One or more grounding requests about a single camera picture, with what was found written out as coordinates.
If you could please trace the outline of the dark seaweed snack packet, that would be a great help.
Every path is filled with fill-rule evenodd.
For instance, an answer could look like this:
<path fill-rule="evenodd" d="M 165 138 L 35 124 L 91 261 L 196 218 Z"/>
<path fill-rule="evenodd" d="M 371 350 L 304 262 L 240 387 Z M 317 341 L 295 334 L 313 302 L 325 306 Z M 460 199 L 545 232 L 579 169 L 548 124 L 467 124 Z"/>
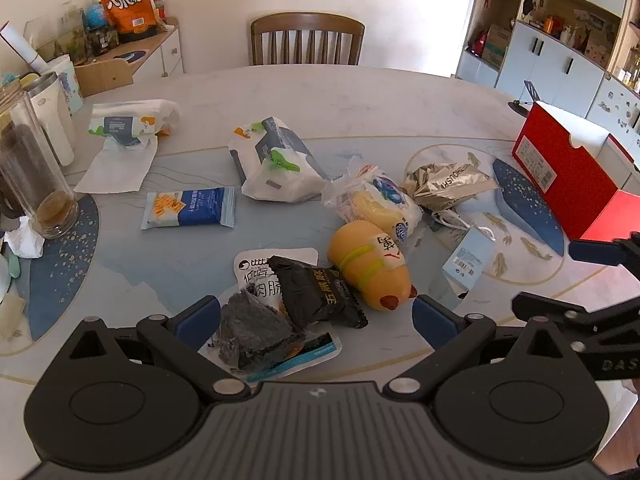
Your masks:
<path fill-rule="evenodd" d="M 248 374 L 270 370 L 303 349 L 306 336 L 243 288 L 221 308 L 213 338 L 218 358 Z"/>

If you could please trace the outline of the light blue small box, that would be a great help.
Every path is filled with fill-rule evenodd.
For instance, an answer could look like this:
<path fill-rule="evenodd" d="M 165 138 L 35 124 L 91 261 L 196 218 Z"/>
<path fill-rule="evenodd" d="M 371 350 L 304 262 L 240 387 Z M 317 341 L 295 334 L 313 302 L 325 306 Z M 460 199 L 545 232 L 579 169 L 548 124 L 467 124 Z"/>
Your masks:
<path fill-rule="evenodd" d="M 454 293 L 464 297 L 476 284 L 495 253 L 496 238 L 488 228 L 472 226 L 442 266 Z"/>

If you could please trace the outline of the white chicken breast packet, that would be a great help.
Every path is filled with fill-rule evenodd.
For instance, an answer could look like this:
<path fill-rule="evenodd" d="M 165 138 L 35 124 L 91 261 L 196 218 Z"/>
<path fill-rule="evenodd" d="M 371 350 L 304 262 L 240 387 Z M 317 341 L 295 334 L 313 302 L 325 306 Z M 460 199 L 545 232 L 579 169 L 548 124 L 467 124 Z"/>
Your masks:
<path fill-rule="evenodd" d="M 319 259 L 318 252 L 314 248 L 267 248 L 240 252 L 233 260 L 233 272 L 238 284 L 227 289 L 222 294 L 220 301 L 226 302 L 232 294 L 241 288 L 254 287 L 254 294 L 262 304 L 285 316 L 280 283 L 267 263 L 267 260 L 272 256 L 286 257 L 307 264 L 317 264 Z M 244 379 L 250 386 L 254 386 L 264 380 L 282 379 L 300 373 L 307 368 L 329 362 L 337 358 L 342 350 L 341 339 L 338 338 L 332 325 L 316 323 L 306 329 L 304 344 L 296 353 L 280 363 L 263 367 L 256 372 L 234 370 L 226 364 L 219 356 L 216 335 L 209 338 L 200 352 L 227 372 Z"/>

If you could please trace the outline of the yellow plush toy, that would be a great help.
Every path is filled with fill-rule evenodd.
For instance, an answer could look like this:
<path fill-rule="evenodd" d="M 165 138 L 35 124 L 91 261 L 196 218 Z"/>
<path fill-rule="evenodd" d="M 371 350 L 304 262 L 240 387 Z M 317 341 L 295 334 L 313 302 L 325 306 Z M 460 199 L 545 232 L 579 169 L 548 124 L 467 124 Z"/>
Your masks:
<path fill-rule="evenodd" d="M 328 260 L 374 310 L 393 312 L 418 296 L 399 246 L 369 221 L 341 226 L 331 238 Z"/>

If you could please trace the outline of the black snack packet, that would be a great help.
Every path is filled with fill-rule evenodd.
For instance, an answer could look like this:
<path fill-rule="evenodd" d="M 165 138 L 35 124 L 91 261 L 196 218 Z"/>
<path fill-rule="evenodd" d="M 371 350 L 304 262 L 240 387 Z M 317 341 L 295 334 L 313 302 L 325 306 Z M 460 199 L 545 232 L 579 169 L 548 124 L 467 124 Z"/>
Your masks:
<path fill-rule="evenodd" d="M 279 281 L 286 316 L 300 330 L 322 322 L 356 330 L 368 325 L 354 289 L 336 269 L 281 256 L 267 263 Z"/>

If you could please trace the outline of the silver foil bag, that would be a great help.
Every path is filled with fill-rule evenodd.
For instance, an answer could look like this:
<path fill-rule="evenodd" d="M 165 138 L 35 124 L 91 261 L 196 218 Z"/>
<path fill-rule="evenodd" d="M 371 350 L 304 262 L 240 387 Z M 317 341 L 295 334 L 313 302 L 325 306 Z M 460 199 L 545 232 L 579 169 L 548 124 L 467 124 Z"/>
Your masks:
<path fill-rule="evenodd" d="M 467 162 L 430 162 L 407 174 L 400 188 L 422 208 L 442 211 L 480 193 L 496 190 L 498 184 L 493 177 Z"/>

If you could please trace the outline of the bread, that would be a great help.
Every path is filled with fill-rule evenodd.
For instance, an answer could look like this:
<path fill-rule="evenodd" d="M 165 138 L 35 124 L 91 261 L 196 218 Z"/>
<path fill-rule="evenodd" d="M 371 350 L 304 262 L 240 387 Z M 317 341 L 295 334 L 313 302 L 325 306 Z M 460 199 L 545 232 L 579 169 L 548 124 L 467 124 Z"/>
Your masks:
<path fill-rule="evenodd" d="M 357 157 L 323 188 L 321 200 L 345 222 L 369 221 L 399 244 L 408 240 L 422 218 L 421 208 L 384 171 Z"/>

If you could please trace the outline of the red shoe box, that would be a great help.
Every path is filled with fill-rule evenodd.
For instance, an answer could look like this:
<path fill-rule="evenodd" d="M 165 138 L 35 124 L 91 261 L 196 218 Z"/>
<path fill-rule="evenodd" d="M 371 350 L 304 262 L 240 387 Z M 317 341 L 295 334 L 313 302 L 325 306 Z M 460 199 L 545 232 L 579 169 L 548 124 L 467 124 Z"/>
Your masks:
<path fill-rule="evenodd" d="M 512 150 L 569 240 L 610 242 L 639 229 L 639 197 L 597 161 L 608 130 L 544 102 L 530 109 Z"/>

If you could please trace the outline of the blue white biscuit packet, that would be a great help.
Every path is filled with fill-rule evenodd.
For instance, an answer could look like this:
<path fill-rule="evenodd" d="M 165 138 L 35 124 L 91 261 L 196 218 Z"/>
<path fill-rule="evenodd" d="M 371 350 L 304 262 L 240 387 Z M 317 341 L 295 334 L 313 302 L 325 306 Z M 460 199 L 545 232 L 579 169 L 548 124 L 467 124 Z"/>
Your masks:
<path fill-rule="evenodd" d="M 146 196 L 142 230 L 174 226 L 235 227 L 235 188 L 153 192 Z"/>

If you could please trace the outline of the white paper napkin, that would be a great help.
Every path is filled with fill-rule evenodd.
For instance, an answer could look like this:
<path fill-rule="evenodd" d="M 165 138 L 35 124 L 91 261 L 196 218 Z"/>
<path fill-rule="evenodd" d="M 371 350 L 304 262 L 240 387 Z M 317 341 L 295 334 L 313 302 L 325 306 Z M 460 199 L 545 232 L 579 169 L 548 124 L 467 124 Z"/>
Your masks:
<path fill-rule="evenodd" d="M 144 136 L 134 146 L 106 138 L 103 148 L 75 185 L 76 193 L 120 194 L 138 192 L 157 151 L 157 137 Z"/>

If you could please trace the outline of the black phone stand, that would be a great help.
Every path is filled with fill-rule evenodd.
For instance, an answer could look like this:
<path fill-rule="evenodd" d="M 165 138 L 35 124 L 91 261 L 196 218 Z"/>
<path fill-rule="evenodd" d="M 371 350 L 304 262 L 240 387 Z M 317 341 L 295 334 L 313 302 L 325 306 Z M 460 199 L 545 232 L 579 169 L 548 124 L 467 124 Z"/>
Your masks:
<path fill-rule="evenodd" d="M 529 95 L 529 99 L 525 101 L 519 99 L 509 101 L 508 107 L 521 117 L 527 118 L 533 105 L 540 100 L 540 95 L 530 80 L 524 80 L 524 87 Z"/>

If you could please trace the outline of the tissue pack centre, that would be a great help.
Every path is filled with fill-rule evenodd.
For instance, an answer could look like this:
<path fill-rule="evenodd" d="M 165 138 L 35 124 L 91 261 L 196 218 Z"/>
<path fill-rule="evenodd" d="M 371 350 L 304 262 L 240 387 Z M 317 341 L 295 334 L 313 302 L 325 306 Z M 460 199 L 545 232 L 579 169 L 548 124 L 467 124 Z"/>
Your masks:
<path fill-rule="evenodd" d="M 242 194 L 258 202 L 306 202 L 328 180 L 303 140 L 277 117 L 235 128 L 228 149 Z"/>

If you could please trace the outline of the tissue pack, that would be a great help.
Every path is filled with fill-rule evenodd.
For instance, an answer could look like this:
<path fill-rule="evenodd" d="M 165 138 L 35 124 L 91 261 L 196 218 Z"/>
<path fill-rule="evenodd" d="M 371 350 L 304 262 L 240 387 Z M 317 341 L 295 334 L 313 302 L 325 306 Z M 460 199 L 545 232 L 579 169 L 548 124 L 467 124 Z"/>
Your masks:
<path fill-rule="evenodd" d="M 228 149 L 242 194 L 258 202 L 306 202 L 328 180 L 303 140 L 277 117 L 235 128 Z"/>
<path fill-rule="evenodd" d="M 101 103 L 93 105 L 88 133 L 134 146 L 148 136 L 170 133 L 179 120 L 178 105 L 164 99 Z"/>

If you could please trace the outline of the crumpled white tissue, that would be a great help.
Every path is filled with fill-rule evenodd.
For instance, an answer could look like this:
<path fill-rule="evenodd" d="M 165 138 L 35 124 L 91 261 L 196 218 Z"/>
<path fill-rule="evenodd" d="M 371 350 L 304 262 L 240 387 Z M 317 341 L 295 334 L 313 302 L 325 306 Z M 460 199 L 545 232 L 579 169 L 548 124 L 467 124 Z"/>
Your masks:
<path fill-rule="evenodd" d="M 38 259 L 43 254 L 44 238 L 32 227 L 32 219 L 23 216 L 20 225 L 4 233 L 4 241 L 14 255 L 22 259 Z"/>

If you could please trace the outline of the glass jar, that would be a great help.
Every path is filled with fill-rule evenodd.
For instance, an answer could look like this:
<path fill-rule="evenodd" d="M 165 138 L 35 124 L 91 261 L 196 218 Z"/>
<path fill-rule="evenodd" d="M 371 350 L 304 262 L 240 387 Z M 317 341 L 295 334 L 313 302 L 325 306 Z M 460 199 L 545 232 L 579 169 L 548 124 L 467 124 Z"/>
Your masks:
<path fill-rule="evenodd" d="M 1 88 L 1 175 L 47 240 L 68 232 L 78 216 L 76 197 L 16 80 Z"/>

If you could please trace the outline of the tissue pack left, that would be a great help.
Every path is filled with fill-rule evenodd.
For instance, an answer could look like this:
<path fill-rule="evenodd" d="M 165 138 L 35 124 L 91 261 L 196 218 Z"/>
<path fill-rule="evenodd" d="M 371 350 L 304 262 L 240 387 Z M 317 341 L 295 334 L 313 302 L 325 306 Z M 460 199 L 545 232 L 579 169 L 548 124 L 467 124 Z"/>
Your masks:
<path fill-rule="evenodd" d="M 88 133 L 134 146 L 148 136 L 170 133 L 179 120 L 178 105 L 164 99 L 101 103 L 93 105 Z"/>

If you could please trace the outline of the white sideboard cabinet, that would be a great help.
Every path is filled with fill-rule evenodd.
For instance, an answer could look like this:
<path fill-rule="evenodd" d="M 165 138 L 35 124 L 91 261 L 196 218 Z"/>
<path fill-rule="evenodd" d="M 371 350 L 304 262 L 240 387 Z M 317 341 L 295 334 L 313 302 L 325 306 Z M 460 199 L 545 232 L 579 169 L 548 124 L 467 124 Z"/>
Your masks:
<path fill-rule="evenodd" d="M 165 30 L 155 36 L 120 44 L 115 49 L 76 65 L 84 98 L 138 82 L 184 73 L 179 22 L 168 16 Z"/>

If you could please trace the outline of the patterned paper cup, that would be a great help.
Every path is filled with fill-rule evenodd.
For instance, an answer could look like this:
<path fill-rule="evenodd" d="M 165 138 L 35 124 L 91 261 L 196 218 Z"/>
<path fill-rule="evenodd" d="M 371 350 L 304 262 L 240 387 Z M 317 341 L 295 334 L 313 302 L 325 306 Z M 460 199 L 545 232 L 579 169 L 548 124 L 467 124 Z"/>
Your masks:
<path fill-rule="evenodd" d="M 58 75 L 70 114 L 75 115 L 84 106 L 75 65 L 68 54 L 63 54 L 48 62 L 49 70 Z"/>

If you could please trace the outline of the wooden chair far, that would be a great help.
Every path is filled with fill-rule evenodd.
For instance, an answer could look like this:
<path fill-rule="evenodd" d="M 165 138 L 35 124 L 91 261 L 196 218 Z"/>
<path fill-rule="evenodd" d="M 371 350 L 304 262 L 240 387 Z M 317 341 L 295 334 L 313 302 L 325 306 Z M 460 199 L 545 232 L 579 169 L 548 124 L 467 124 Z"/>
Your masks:
<path fill-rule="evenodd" d="M 281 12 L 250 24 L 250 60 L 257 65 L 357 65 L 366 28 L 354 18 Z"/>

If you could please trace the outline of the orange snack bag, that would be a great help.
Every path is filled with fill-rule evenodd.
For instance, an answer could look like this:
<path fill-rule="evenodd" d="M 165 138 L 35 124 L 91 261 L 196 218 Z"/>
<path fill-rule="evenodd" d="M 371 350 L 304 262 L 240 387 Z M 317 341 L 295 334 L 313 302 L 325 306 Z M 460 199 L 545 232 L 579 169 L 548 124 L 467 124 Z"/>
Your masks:
<path fill-rule="evenodd" d="M 158 33 L 153 0 L 100 0 L 107 21 L 116 29 L 121 44 Z"/>

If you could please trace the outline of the white wall cabinets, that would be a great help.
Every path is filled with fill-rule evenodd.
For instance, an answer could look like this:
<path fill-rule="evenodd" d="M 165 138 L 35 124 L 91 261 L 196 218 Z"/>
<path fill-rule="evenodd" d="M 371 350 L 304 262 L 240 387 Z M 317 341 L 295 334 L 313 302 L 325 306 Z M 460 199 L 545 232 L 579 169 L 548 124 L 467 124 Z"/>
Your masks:
<path fill-rule="evenodd" d="M 634 0 L 473 0 L 457 78 L 585 117 L 614 63 Z"/>

